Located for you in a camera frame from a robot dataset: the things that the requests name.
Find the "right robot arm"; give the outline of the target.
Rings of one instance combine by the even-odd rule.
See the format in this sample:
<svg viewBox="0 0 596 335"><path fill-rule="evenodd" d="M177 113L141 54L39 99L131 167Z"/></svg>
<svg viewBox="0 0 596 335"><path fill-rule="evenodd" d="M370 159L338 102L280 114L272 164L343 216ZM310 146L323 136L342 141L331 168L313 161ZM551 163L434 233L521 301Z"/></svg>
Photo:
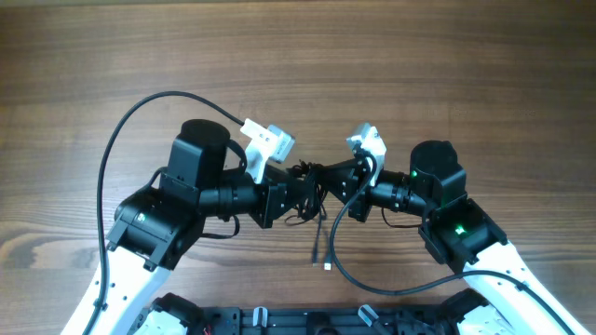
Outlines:
<svg viewBox="0 0 596 335"><path fill-rule="evenodd" d="M445 301L438 334L584 334L586 329L540 283L505 232L467 195L467 173L448 141L416 145L409 173L386 171L383 157L358 144L354 159L323 167L316 181L343 203L341 216L366 221L373 207L420 218L418 233L452 275L409 295L463 279Z"/></svg>

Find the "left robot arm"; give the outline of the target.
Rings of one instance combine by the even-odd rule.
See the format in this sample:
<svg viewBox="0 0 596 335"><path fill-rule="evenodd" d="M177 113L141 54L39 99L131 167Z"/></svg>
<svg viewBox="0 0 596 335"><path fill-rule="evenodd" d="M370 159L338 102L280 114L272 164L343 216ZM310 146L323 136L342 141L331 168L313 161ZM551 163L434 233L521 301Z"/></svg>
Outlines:
<svg viewBox="0 0 596 335"><path fill-rule="evenodd" d="M241 131L251 140L247 148L218 123L183 123L167 166L116 209L107 265L97 269L64 333L127 333L182 255L208 237L208 217L248 214L267 229L305 200L305 182L273 166L286 159L294 137L250 119Z"/></svg>

